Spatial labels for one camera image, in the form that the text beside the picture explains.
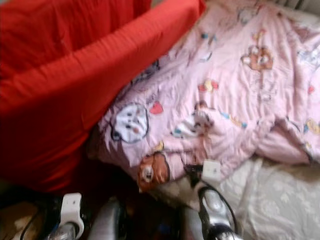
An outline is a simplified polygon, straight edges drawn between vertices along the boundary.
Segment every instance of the pink comforter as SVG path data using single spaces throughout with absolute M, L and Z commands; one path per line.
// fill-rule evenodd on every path
M 319 66 L 320 32 L 271 4 L 224 1 L 108 110 L 99 158 L 136 178 L 160 152 L 171 180 L 204 159 L 221 163 L 222 178 L 254 153 L 320 162 Z

